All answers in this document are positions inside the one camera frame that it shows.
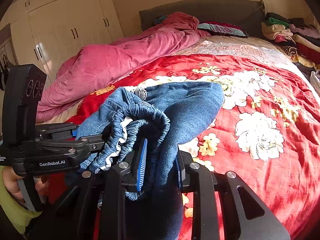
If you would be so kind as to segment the green sleeve forearm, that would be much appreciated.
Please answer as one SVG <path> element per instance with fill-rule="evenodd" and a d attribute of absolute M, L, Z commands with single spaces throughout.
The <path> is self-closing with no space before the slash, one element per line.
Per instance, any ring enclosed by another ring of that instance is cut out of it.
<path fill-rule="evenodd" d="M 25 234 L 26 228 L 30 221 L 41 215 L 41 212 L 32 212 L 25 207 L 18 204 L 14 197 L 12 197 L 4 186 L 3 171 L 4 166 L 1 166 L 1 207 L 10 220 L 13 227 L 21 235 Z"/>

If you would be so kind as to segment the person's left hand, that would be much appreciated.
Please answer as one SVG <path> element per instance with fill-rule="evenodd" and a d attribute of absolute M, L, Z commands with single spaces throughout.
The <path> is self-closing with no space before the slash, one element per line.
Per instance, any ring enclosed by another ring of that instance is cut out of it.
<path fill-rule="evenodd" d="M 7 191 L 19 202 L 24 202 L 23 195 L 18 185 L 18 180 L 23 177 L 18 176 L 12 167 L 5 166 L 2 170 L 2 180 Z M 48 193 L 48 181 L 42 179 L 36 179 L 35 189 L 39 195 L 46 196 Z"/>

